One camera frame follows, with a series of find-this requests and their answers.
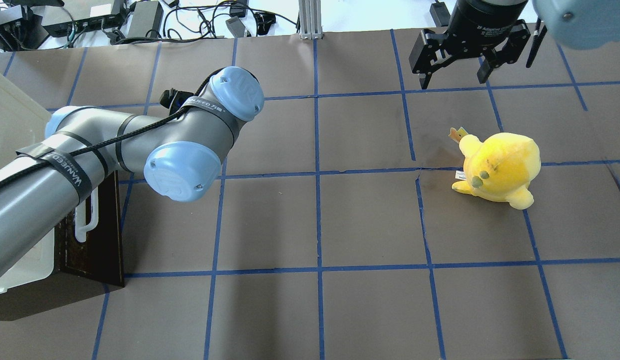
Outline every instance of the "power adapter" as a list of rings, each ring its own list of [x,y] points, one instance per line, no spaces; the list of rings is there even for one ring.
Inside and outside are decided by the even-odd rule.
[[[127,32],[129,38],[145,38],[159,34],[163,8],[158,1],[138,1]]]
[[[430,14],[437,27],[450,25],[450,12],[444,2],[435,2],[430,6]]]

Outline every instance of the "electronic device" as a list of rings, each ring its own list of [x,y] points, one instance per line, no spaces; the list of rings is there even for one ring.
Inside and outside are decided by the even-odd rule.
[[[65,6],[45,8],[41,25],[52,37],[64,37],[76,23],[76,32],[119,27],[125,21],[124,0],[67,0]]]
[[[230,16],[237,18],[245,18],[246,9],[248,7],[248,0],[236,0],[234,4],[230,6]]]
[[[134,13],[132,13],[127,37],[154,37],[159,34],[159,27],[163,18],[161,4],[158,1],[141,1],[134,4]]]
[[[241,19],[236,16],[227,19],[225,24],[228,26],[228,30],[230,30],[232,36],[236,38],[249,38],[252,36],[251,32],[241,22]]]
[[[41,16],[34,14],[29,7],[17,5],[0,11],[0,50],[18,51],[36,49],[45,38],[47,32],[41,27]]]

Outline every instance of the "light blue joint cap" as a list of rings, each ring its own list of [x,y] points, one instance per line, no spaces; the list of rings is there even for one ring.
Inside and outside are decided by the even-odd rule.
[[[61,121],[63,121],[66,116],[76,110],[88,108],[93,108],[93,106],[64,106],[53,112],[50,120],[45,125],[45,138],[47,139],[50,135],[59,130],[59,125],[61,125]]]
[[[620,41],[620,0],[534,0],[534,10],[558,43],[576,50]]]
[[[173,141],[155,148],[143,167],[145,180],[154,191],[182,202],[200,199],[220,171],[216,153],[191,141]]]
[[[252,121],[263,109],[263,89],[251,73],[243,68],[224,68],[212,76],[210,87],[221,104],[243,121]]]

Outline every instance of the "stuffed animal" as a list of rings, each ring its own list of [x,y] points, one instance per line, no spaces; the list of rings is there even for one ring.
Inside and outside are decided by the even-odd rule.
[[[459,143],[465,155],[466,177],[455,182],[452,189],[490,201],[507,202],[518,210],[534,203],[527,187],[541,170],[541,157],[533,139],[500,132],[481,142],[463,128],[451,129],[450,137]]]

